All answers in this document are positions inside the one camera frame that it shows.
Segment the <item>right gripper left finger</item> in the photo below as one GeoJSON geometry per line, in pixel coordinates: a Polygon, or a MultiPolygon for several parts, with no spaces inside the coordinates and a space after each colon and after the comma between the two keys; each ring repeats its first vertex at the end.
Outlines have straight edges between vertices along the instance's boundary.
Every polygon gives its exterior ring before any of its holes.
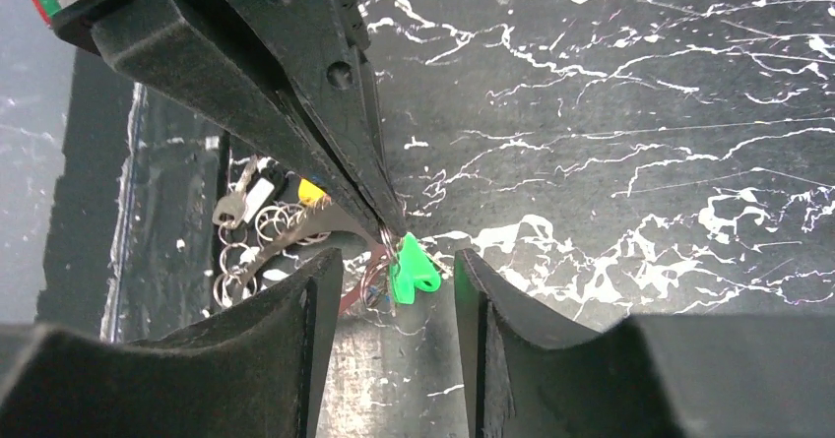
{"type": "Polygon", "coordinates": [[[5,437],[312,437],[342,293],[340,250],[156,341],[1,329],[5,437]]]}

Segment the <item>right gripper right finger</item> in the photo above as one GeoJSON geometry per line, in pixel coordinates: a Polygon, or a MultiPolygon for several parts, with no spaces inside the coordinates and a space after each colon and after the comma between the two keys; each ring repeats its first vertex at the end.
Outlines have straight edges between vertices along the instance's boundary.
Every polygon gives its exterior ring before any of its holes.
{"type": "Polygon", "coordinates": [[[830,437],[834,319],[638,314],[596,332],[454,261],[473,437],[830,437]]]}

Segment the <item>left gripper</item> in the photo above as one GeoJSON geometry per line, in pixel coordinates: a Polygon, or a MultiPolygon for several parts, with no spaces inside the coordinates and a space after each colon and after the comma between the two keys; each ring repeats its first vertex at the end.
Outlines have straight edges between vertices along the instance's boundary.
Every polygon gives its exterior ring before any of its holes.
{"type": "MultiPolygon", "coordinates": [[[[312,131],[311,118],[277,83],[278,72],[260,67],[184,0],[130,1],[32,3],[60,39],[100,53],[117,73],[316,182],[373,240],[381,239],[381,220],[339,167],[336,144],[312,131]]],[[[220,6],[215,0],[189,1],[220,6]]],[[[365,24],[357,0],[335,1],[348,44],[363,50],[365,24]]]]}

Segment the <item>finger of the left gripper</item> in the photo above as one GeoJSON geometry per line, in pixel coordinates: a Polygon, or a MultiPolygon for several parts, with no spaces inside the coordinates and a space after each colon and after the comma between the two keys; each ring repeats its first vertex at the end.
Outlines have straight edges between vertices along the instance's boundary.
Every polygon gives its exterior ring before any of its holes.
{"type": "Polygon", "coordinates": [[[404,233],[385,163],[369,36],[358,0],[225,0],[278,61],[296,115],[313,138],[311,162],[287,165],[371,233],[404,233]]]}

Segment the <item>red handled keyring with keys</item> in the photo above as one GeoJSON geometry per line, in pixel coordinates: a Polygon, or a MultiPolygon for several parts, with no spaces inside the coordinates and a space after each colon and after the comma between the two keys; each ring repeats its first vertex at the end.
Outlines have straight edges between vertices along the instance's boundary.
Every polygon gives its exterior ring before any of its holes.
{"type": "Polygon", "coordinates": [[[267,266],[273,259],[291,247],[323,242],[335,232],[359,236],[369,251],[362,276],[342,295],[340,311],[357,302],[371,308],[387,293],[385,270],[390,257],[386,246],[328,195],[318,194],[303,179],[299,199],[282,201],[280,188],[289,175],[270,157],[250,156],[242,169],[230,173],[238,179],[228,184],[212,214],[222,245],[220,273],[212,285],[216,305],[226,309],[266,289],[271,282],[267,266]]]}

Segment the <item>green tagged key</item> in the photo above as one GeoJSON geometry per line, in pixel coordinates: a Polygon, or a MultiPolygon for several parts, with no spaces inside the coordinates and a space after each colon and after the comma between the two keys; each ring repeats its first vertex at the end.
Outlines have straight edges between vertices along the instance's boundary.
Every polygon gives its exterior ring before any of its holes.
{"type": "Polygon", "coordinates": [[[415,303],[418,290],[433,293],[441,287],[442,277],[418,239],[408,232],[400,241],[395,260],[389,267],[391,296],[395,303],[415,303]]]}

